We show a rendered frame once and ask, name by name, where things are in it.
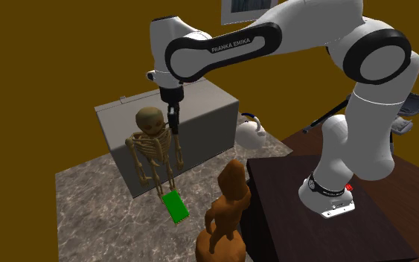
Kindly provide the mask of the dark brown robot stand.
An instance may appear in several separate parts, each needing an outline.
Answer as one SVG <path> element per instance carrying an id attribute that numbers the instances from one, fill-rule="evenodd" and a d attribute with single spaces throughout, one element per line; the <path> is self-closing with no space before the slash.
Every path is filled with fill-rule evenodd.
<path id="1" fill-rule="evenodd" d="M 254 262 L 410 262 L 418 258 L 377 204 L 351 180 L 355 209 L 325 219 L 298 196 L 318 156 L 249 159 L 251 203 L 240 221 Z"/>

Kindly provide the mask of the brown human figure statue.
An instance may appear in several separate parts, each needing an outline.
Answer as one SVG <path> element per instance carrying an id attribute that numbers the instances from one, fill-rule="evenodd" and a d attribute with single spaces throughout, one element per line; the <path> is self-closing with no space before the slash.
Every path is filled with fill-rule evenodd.
<path id="1" fill-rule="evenodd" d="M 217 177 L 222 195 L 205 213 L 205 228 L 196 239 L 196 262 L 245 262 L 246 244 L 237 230 L 252 197 L 244 165 L 231 160 Z"/>

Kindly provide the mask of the grey box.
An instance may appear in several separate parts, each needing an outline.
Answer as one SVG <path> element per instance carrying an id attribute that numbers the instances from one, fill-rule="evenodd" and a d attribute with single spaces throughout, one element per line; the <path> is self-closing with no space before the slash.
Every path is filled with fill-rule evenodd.
<path id="1" fill-rule="evenodd" d="M 169 149 L 170 166 L 175 176 L 196 167 L 234 146 L 239 100 L 212 82 L 202 78 L 183 86 L 184 99 L 179 103 L 179 144 L 184 167 L 176 169 L 174 146 Z M 135 114 L 143 107 L 154 106 L 167 114 L 167 104 L 155 89 L 139 95 L 96 106 L 95 111 L 111 153 L 132 197 L 154 189 L 144 188 L 135 172 L 132 154 L 125 140 L 139 128 Z"/>

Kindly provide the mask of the dark wooden table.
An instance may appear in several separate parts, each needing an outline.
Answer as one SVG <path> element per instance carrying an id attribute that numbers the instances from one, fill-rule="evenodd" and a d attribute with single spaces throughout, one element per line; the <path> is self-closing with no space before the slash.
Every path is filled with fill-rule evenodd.
<path id="1" fill-rule="evenodd" d="M 419 167 L 393 156 L 395 167 L 391 175 L 379 181 L 352 178 L 353 186 L 360 185 L 394 227 L 414 249 L 419 262 Z"/>

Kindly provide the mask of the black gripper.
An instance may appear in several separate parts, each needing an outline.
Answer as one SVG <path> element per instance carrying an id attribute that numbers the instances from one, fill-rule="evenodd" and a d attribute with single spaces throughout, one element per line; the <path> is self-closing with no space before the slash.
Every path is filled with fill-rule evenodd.
<path id="1" fill-rule="evenodd" d="M 176 88 L 159 87 L 161 100 L 167 103 L 167 119 L 174 135 L 179 134 L 179 102 L 184 99 L 183 86 Z"/>

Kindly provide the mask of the small grey object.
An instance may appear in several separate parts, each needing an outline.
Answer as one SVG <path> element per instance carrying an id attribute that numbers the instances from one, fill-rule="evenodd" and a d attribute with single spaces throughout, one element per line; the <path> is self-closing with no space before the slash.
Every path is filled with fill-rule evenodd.
<path id="1" fill-rule="evenodd" d="M 391 124 L 391 131 L 397 135 L 403 135 L 411 130 L 413 123 L 411 120 L 406 120 L 397 116 Z"/>

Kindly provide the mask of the tan skeleton figure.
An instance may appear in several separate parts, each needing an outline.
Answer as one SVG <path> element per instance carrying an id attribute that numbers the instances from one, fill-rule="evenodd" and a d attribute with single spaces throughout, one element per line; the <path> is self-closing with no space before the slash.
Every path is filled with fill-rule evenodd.
<path id="1" fill-rule="evenodd" d="M 162 189 L 161 180 L 156 172 L 159 164 L 156 161 L 162 162 L 166 167 L 169 188 L 171 191 L 176 191 L 176 184 L 172 167 L 170 166 L 169 149 L 171 143 L 171 136 L 173 136 L 175 144 L 176 168 L 182 170 L 184 161 L 182 158 L 182 148 L 179 144 L 179 135 L 174 134 L 170 123 L 164 121 L 162 111 L 153 106 L 146 106 L 140 109 L 135 114 L 135 122 L 140 132 L 134 132 L 129 138 L 125 140 L 125 145 L 129 149 L 133 161 L 135 172 L 137 173 L 140 185 L 144 188 L 150 185 L 149 180 L 152 179 L 156 186 L 158 197 L 163 201 L 164 191 Z M 137 157 L 138 151 L 147 160 L 152 176 L 146 176 L 143 165 Z"/>

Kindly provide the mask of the white framed wall picture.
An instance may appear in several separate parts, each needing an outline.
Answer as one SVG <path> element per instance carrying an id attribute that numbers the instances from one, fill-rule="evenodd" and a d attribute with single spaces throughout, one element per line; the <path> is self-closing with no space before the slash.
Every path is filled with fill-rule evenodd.
<path id="1" fill-rule="evenodd" d="M 277 4 L 278 0 L 221 0 L 221 24 L 255 21 Z"/>

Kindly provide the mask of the green flat card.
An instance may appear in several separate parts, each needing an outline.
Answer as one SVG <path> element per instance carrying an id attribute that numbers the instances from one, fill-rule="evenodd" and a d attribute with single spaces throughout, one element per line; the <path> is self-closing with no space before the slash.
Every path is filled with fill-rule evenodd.
<path id="1" fill-rule="evenodd" d="M 163 203 L 172 219 L 177 225 L 189 217 L 187 207 L 182 201 L 177 190 L 171 191 L 162 197 Z"/>

